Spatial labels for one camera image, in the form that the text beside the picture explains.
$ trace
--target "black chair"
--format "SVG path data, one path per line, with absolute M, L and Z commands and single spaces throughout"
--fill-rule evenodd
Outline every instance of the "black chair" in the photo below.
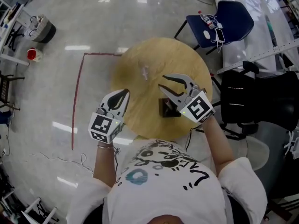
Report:
M 217 21 L 223 26 L 222 32 L 225 39 L 223 45 L 244 39 L 251 32 L 254 26 L 254 22 L 249 12 L 240 2 L 220 1 L 218 3 L 217 13 L 215 16 Z M 177 38 L 178 34 L 187 23 L 198 42 L 198 45 L 193 48 L 194 50 L 199 47 L 213 47 L 209 52 L 207 52 L 206 55 L 208 55 L 217 49 L 217 43 L 211 42 L 211 40 L 216 38 L 216 31 L 214 29 L 209 29 L 207 24 L 201 19 L 200 15 L 187 16 L 174 38 Z M 205 30 L 210 34 L 210 40 L 205 38 L 203 34 Z
M 220 102 L 213 106 L 221 105 L 222 127 L 238 124 L 242 127 L 241 137 L 255 133 L 258 129 L 256 123 L 260 121 L 293 131 L 299 119 L 296 73 L 289 71 L 276 77 L 253 79 L 245 74 L 249 71 L 258 74 L 258 67 L 251 62 L 243 62 L 243 68 L 240 73 L 234 70 L 225 72 L 221 85 L 212 78 L 221 91 Z
M 15 109 L 15 110 L 20 110 L 18 108 L 15 108 L 13 105 L 9 104 L 9 101 L 8 101 L 9 83 L 14 80 L 20 80 L 20 79 L 23 80 L 23 79 L 25 79 L 25 77 L 16 77 L 16 78 L 8 78 L 8 77 L 13 77 L 13 75 L 4 76 L 4 75 L 2 75 L 2 73 L 0 71 L 0 79 L 1 79 L 0 80 L 0 92 L 1 92 L 0 102 L 3 103 L 3 105 L 0 105 L 0 108 L 7 106 L 7 107 Z

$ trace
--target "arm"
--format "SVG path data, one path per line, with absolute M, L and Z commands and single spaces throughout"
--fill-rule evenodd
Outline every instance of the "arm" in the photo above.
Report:
M 110 147 L 111 144 L 99 142 L 100 146 Z M 113 187 L 116 182 L 114 167 L 114 149 L 98 148 L 93 177 Z
M 208 118 L 202 127 L 211 149 L 218 176 L 221 170 L 234 160 L 233 151 L 214 116 Z

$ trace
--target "bracelet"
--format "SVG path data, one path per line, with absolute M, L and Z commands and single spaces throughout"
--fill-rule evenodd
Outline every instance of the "bracelet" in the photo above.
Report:
M 112 146 L 107 146 L 107 147 L 106 147 L 106 146 L 101 146 L 101 145 L 98 144 L 98 147 L 99 147 L 99 148 L 103 148 L 103 149 L 111 149 L 111 148 L 113 148 L 113 145 L 112 145 Z

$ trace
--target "wooden tabletop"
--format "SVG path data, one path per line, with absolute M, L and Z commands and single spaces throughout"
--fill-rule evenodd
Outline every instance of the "wooden tabletop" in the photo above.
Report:
M 148 66 L 148 80 L 142 67 Z M 212 80 L 209 70 L 191 47 L 170 38 L 152 38 L 131 47 L 119 59 L 112 78 L 112 91 L 127 88 L 131 96 L 125 114 L 126 125 L 145 138 L 174 140 L 189 133 L 197 125 L 185 116 L 162 118 L 159 98 L 166 96 L 158 84 L 164 84 L 176 93 L 185 91 L 182 84 L 168 81 L 162 75 L 182 73 L 190 76 L 207 97 L 212 99 Z

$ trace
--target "graphic print on shirt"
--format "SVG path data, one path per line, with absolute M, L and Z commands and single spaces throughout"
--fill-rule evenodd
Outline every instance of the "graphic print on shirt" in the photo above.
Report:
M 161 151 L 159 148 L 155 149 L 156 147 L 164 147 L 165 149 Z M 193 184 L 189 182 L 183 186 L 185 190 L 188 190 L 188 188 L 193 189 L 193 187 L 198 186 L 201 181 L 210 177 L 206 172 L 198 170 L 200 163 L 197 162 L 197 160 L 181 152 L 174 147 L 173 144 L 163 140 L 155 140 L 149 145 L 142 147 L 130 163 L 134 164 L 136 169 L 131 170 L 125 179 L 136 185 L 142 185 L 150 178 L 148 173 L 141 168 L 142 166 L 150 164 L 154 164 L 152 168 L 156 171 L 155 176 L 160 176 L 158 172 L 163 168 L 171 168 L 174 172 L 179 172 L 183 168 L 189 168 L 190 173 L 198 174 L 200 177 Z M 129 168 L 123 170 L 122 174 L 127 172 L 128 169 Z M 122 182 L 119 181 L 120 178 L 116 182 L 118 186 L 122 184 Z

